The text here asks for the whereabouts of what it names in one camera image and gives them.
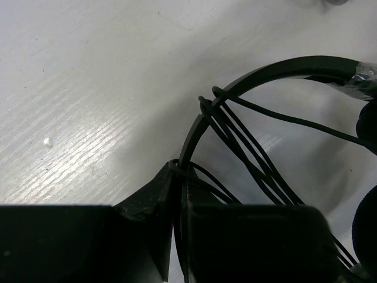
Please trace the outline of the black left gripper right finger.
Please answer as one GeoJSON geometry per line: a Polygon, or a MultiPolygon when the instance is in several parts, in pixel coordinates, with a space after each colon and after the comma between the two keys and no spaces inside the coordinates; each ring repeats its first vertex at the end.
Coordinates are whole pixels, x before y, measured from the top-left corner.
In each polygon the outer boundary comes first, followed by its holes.
{"type": "Polygon", "coordinates": [[[189,282],[335,282],[338,251],[310,206],[224,204],[182,182],[181,254],[189,282]]]}

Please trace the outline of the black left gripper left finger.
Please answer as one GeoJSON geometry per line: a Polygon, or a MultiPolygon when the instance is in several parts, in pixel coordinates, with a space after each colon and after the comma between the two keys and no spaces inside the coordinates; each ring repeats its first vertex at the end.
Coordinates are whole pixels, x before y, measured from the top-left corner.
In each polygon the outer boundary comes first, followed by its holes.
{"type": "Polygon", "coordinates": [[[117,262],[122,282],[166,282],[172,238],[173,171],[166,163],[141,189],[113,208],[125,219],[117,262]]]}

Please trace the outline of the black wired headphones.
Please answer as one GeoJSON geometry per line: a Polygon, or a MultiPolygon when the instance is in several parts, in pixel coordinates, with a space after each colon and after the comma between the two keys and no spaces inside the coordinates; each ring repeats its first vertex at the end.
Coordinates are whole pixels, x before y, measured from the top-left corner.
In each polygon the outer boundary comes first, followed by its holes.
{"type": "Polygon", "coordinates": [[[272,201],[274,207],[295,210],[303,201],[286,183],[266,151],[227,105],[233,101],[241,106],[281,121],[310,127],[352,142],[376,152],[376,68],[371,64],[341,57],[307,56],[284,60],[256,69],[225,88],[213,88],[214,100],[200,99],[201,114],[192,125],[180,157],[169,165],[181,184],[179,195],[182,207],[174,219],[174,236],[178,260],[186,282],[198,281],[193,274],[194,264],[189,256],[188,206],[189,194],[204,190],[216,211],[224,213],[226,205],[232,209],[242,204],[214,176],[208,181],[199,179],[196,171],[201,167],[191,161],[202,135],[212,128],[233,154],[245,165],[254,182],[272,201]],[[283,78],[302,78],[328,84],[339,91],[366,101],[356,124],[356,135],[351,136],[304,119],[280,114],[242,99],[242,95],[260,85],[283,78]]]}

